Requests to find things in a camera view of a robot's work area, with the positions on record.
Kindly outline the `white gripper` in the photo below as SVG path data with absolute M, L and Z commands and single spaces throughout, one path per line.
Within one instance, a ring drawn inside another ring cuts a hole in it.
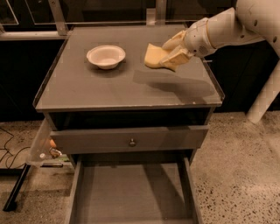
M 215 53 L 216 48 L 212 46 L 207 35 L 207 22 L 208 19 L 204 17 L 167 40 L 162 48 L 172 51 L 159 61 L 160 66 L 175 71 L 178 66 L 187 63 L 193 55 L 204 58 Z

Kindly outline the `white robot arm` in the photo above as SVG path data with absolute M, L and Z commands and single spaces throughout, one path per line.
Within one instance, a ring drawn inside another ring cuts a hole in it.
M 206 57 L 224 46 L 242 46 L 266 40 L 280 57 L 280 0 L 237 0 L 233 8 L 202 18 L 180 31 L 162 48 L 164 67 Z

